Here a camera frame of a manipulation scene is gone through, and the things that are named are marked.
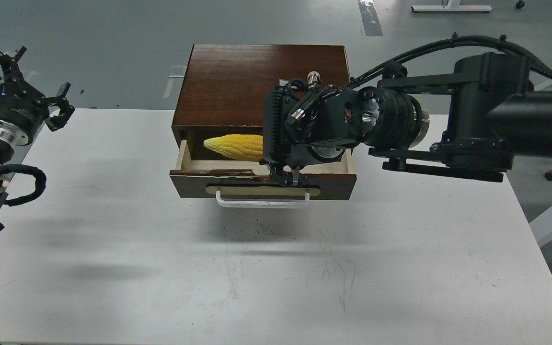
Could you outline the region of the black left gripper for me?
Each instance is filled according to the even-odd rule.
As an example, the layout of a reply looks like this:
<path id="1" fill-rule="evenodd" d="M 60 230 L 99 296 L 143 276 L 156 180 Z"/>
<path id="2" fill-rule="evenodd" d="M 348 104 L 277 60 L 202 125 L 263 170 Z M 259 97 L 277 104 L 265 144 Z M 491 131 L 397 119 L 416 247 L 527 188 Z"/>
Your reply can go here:
<path id="1" fill-rule="evenodd" d="M 28 91 L 18 66 L 26 51 L 25 46 L 13 56 L 0 51 L 0 146 L 28 146 L 44 121 L 48 129 L 55 132 L 67 125 L 75 111 L 67 99 L 71 87 L 68 82 L 63 83 L 53 97 Z M 57 107 L 59 113 L 48 116 L 48 106 Z"/>

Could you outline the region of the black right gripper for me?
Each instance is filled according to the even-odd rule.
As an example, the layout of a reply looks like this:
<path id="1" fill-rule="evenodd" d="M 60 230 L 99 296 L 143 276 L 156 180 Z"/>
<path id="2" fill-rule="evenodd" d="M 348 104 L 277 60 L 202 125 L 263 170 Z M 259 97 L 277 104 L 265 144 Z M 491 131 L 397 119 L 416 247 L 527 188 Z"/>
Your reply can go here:
<path id="1" fill-rule="evenodd" d="M 337 161 L 362 142 L 367 113 L 367 92 L 327 83 L 315 70 L 305 80 L 279 81 L 264 98 L 263 159 L 270 181 L 302 187 L 304 167 Z"/>

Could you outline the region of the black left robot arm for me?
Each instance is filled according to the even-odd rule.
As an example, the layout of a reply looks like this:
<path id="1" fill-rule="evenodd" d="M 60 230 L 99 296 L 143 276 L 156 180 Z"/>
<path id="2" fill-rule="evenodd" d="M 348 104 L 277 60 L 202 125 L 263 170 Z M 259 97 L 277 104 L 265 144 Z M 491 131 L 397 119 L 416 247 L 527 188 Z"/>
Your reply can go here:
<path id="1" fill-rule="evenodd" d="M 26 52 L 22 46 L 15 55 L 0 51 L 0 208 L 19 206 L 38 199 L 46 189 L 46 175 L 37 167 L 11 164 L 15 147 L 33 144 L 42 125 L 51 131 L 65 127 L 75 111 L 68 99 L 70 83 L 66 82 L 53 97 L 46 97 L 33 87 L 18 66 Z M 34 178 L 34 190 L 27 195 L 9 199 L 7 187 L 13 175 Z M 0 232 L 4 225 L 0 223 Z"/>

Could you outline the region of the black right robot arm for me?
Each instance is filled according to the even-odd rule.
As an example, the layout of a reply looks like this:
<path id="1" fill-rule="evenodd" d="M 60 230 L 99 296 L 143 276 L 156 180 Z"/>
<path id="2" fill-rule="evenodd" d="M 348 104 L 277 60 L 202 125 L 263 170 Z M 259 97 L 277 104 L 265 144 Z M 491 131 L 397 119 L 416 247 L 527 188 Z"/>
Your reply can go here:
<path id="1" fill-rule="evenodd" d="M 552 158 L 552 70 L 504 36 L 453 34 L 342 86 L 313 71 L 264 103 L 259 162 L 285 187 L 359 144 L 384 170 L 493 183 L 515 156 Z"/>

